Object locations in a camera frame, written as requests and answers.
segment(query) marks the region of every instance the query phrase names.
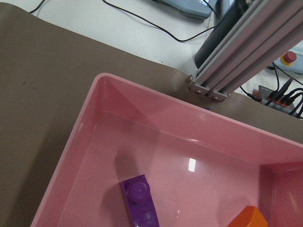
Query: orange toy brick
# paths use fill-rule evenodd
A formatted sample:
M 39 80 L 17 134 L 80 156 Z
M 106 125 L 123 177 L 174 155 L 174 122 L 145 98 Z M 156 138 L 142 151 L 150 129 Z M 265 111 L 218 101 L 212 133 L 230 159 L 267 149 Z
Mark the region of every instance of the orange toy brick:
M 246 206 L 227 227 L 268 227 L 268 223 L 257 207 Z

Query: brown table surface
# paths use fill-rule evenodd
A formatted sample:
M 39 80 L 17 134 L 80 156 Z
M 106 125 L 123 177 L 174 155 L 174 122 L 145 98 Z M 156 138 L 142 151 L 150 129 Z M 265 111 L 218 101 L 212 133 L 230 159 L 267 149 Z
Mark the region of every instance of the brown table surface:
M 236 93 L 222 103 L 202 98 L 176 69 L 7 3 L 0 3 L 0 57 L 0 226 L 30 225 L 89 87 L 102 72 L 303 143 L 303 122 L 294 117 Z

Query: white table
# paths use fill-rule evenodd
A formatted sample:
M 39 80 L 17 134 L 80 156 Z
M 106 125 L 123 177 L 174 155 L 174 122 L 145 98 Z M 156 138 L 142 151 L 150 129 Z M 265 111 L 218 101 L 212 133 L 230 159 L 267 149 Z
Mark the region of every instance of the white table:
M 41 0 L 2 0 L 26 11 L 35 9 Z M 187 39 L 213 25 L 212 16 L 201 22 L 182 15 L 173 7 L 152 0 L 108 0 L 165 28 L 179 39 Z M 105 4 L 102 0 L 46 0 L 33 15 L 54 25 L 103 42 L 139 57 L 195 75 L 194 55 L 207 38 L 207 32 L 186 43 L 179 43 L 165 32 Z M 288 77 L 278 72 L 280 86 Z M 302 76 L 292 74 L 303 81 Z M 252 92 L 263 85 L 276 89 L 274 72 L 261 71 L 243 85 Z M 299 87 L 295 81 L 290 89 Z

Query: purple toy brick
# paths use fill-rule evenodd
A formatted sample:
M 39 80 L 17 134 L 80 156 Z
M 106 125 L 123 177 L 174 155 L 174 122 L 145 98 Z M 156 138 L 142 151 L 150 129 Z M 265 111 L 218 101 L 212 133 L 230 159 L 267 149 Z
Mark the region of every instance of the purple toy brick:
M 150 186 L 145 175 L 120 183 L 132 227 L 159 227 L 157 213 L 152 202 Z

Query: black tube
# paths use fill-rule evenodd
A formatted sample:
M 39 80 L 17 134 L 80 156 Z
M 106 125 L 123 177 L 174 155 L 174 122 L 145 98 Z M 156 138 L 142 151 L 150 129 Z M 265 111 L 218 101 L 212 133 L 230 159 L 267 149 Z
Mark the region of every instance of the black tube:
M 227 33 L 242 17 L 248 9 L 245 0 L 235 0 L 228 11 L 221 18 L 218 25 L 214 28 L 209 37 L 205 40 L 199 51 L 195 55 L 195 64 L 199 68 L 208 56 L 214 51 Z

